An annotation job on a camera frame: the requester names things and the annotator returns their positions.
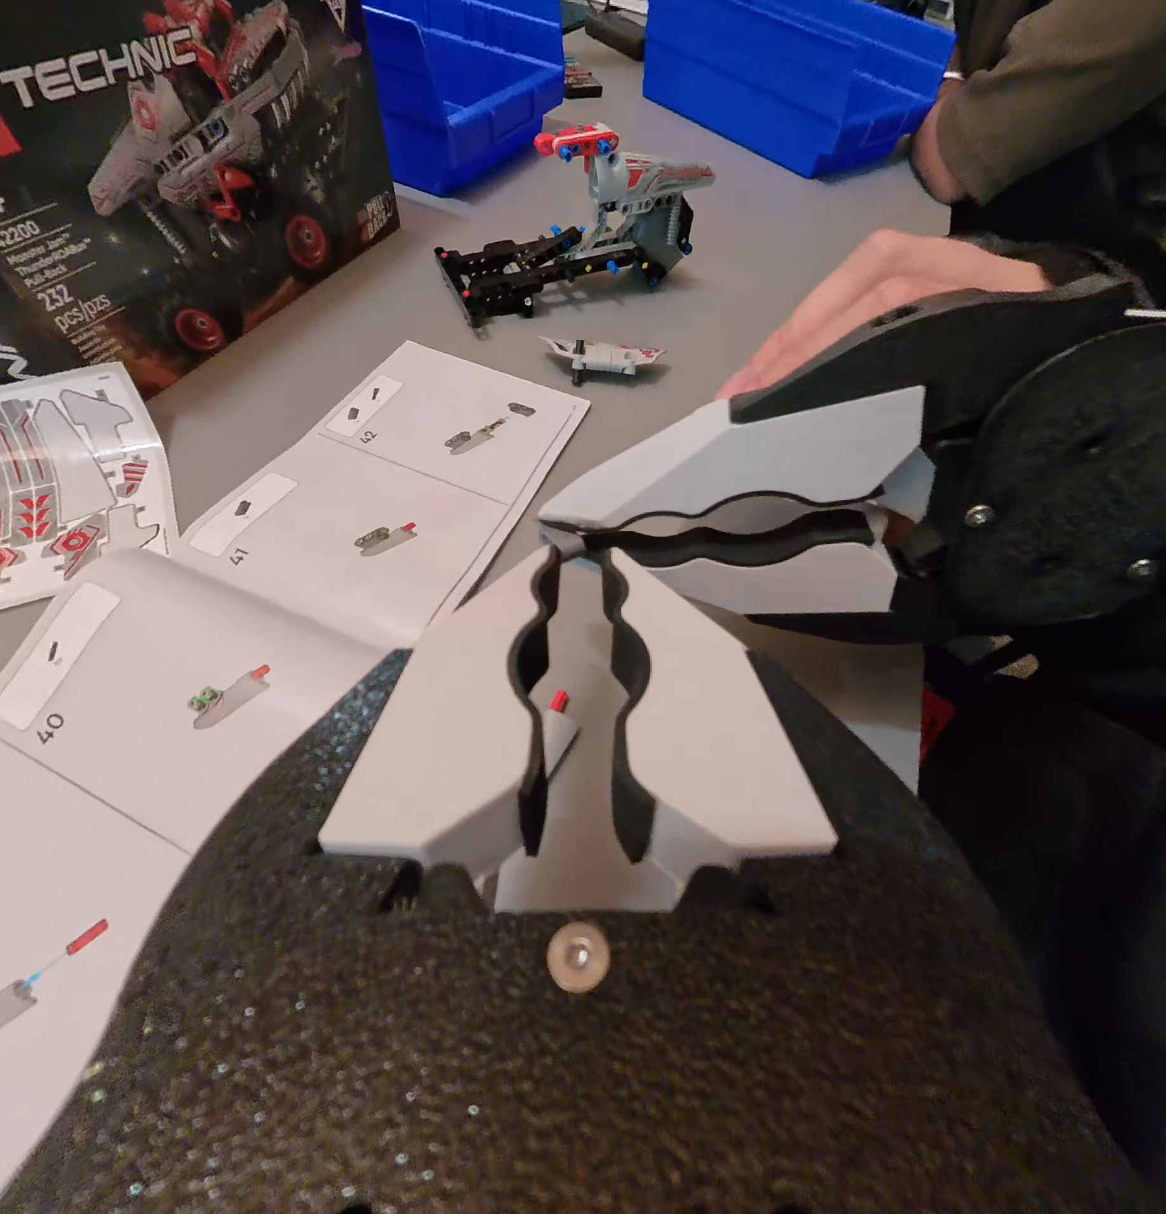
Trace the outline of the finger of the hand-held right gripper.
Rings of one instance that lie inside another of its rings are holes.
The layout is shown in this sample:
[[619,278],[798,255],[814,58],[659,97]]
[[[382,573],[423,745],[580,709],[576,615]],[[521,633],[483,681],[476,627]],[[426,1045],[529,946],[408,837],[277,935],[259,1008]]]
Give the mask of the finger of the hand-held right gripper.
[[808,512],[768,531],[584,535],[621,549],[676,593],[739,615],[866,615],[892,604],[898,569],[865,512]]
[[591,469],[538,512],[546,534],[675,538],[770,531],[827,509],[875,509],[921,444],[920,386],[736,424],[729,402]]

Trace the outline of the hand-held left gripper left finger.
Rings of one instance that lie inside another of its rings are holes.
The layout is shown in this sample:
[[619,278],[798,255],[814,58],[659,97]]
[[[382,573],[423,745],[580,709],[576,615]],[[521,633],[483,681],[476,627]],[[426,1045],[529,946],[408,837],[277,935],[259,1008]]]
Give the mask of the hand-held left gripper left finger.
[[540,549],[424,634],[320,831],[326,854],[481,879],[540,852],[548,779],[530,694],[557,607],[559,551]]

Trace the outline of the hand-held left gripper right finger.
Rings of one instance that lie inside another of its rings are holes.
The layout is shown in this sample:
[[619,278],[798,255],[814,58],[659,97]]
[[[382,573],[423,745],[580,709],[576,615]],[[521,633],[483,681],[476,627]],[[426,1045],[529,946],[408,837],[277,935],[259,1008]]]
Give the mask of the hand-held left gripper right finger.
[[628,554],[603,555],[617,718],[611,803],[628,859],[671,878],[823,856],[839,837],[770,691],[783,680]]

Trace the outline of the grey brick with red axle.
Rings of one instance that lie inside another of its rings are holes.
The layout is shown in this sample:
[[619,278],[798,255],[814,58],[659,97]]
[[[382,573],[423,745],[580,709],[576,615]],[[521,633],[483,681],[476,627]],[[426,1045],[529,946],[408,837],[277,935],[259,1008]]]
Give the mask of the grey brick with red axle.
[[572,751],[580,726],[571,713],[568,691],[556,691],[541,713],[545,782],[550,784],[564,759]]

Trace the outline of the person's right forearm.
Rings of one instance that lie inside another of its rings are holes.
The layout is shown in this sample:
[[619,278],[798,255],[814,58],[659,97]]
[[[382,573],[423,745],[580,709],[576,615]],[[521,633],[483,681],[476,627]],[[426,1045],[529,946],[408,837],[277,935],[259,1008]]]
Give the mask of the person's right forearm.
[[1047,238],[1112,259],[1166,306],[1166,206],[1062,198],[1042,209]]

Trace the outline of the grey desk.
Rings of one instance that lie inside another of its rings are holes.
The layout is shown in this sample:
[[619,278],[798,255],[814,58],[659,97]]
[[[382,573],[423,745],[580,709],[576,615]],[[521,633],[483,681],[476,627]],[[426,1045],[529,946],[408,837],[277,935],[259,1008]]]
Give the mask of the grey desk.
[[527,149],[453,199],[397,187],[400,230],[258,322],[240,341],[151,401],[166,442],[181,530],[305,436],[407,340],[546,386],[571,378],[538,337],[642,341],[665,355],[636,379],[592,379],[588,416],[500,549],[484,585],[535,547],[538,509],[591,467],[713,401],[804,298],[879,228],[940,236],[949,211],[905,161],[833,182],[804,180],[645,99],[641,68],[572,34],[567,53],[603,83],[549,126],[613,125],[625,145],[713,165],[693,194],[695,251],[653,291],[605,275],[577,297],[546,294],[534,318],[473,332],[434,266],[435,247],[476,251],[550,225],[587,224],[577,165]]

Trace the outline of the person's right hand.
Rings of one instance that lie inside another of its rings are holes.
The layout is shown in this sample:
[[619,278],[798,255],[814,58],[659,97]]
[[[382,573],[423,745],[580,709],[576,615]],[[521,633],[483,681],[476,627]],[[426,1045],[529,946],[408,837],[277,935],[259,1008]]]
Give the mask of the person's right hand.
[[961,290],[1039,293],[1051,287],[1039,266],[955,237],[890,229],[863,241],[717,392],[730,400],[772,386],[858,328],[932,295]]

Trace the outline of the white wing brick piece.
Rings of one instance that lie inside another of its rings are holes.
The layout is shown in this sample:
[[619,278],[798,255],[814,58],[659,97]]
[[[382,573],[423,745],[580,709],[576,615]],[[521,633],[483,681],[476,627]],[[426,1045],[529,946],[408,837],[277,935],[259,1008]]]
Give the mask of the white wing brick piece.
[[583,386],[591,374],[634,377],[641,368],[655,366],[664,350],[586,339],[541,336],[549,351],[571,366],[573,386]]

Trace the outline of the red tag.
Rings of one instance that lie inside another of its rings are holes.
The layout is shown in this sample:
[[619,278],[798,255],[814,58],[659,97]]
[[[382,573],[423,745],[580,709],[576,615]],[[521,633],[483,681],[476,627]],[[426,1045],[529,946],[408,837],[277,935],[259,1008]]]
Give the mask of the red tag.
[[930,752],[955,715],[955,704],[927,683],[921,700],[920,767],[925,765]]

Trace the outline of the white instruction booklet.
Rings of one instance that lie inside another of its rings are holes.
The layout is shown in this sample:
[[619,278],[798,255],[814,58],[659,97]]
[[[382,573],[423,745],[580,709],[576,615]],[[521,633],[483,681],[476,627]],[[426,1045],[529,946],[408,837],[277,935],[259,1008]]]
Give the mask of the white instruction booklet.
[[170,554],[97,558],[0,672],[0,1196],[231,806],[479,583],[590,402],[404,343]]

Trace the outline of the black brick truck chassis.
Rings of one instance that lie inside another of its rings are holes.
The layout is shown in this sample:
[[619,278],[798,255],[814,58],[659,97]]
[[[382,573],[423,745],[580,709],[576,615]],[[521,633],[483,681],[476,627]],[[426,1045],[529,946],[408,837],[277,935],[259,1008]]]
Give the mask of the black brick truck chassis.
[[594,219],[590,228],[553,228],[548,236],[498,240],[476,252],[437,248],[437,264],[472,328],[506,314],[530,318],[545,287],[602,272],[632,267],[648,286],[659,286],[693,252],[689,192],[717,180],[706,163],[624,149],[606,123],[545,131],[534,144],[542,157],[584,165]]

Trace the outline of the person's black clothed body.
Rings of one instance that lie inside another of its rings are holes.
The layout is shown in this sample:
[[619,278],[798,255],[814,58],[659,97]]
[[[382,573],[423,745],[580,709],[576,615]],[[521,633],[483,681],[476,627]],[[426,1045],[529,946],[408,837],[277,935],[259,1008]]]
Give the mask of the person's black clothed body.
[[1110,1133],[1166,1209],[1166,671],[999,673],[921,797],[999,906]]

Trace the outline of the small black device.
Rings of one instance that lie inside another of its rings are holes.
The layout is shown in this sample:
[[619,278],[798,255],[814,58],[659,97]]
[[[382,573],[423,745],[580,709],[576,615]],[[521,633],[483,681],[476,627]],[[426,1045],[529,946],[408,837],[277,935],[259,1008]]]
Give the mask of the small black device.
[[594,41],[634,62],[645,61],[648,19],[641,11],[613,1],[587,3],[584,31]]

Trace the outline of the red grey sticker sheet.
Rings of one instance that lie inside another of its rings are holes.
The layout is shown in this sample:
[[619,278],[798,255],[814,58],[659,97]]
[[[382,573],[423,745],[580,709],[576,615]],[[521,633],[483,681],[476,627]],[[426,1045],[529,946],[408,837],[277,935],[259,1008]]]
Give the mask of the red grey sticker sheet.
[[178,539],[160,432],[120,362],[0,386],[0,611]]

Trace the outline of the black toy set box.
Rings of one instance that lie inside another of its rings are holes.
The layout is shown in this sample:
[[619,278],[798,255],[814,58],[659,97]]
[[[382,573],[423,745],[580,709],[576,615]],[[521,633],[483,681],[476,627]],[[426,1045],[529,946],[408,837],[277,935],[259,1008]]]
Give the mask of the black toy set box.
[[150,398],[397,229],[362,3],[0,1],[0,385]]

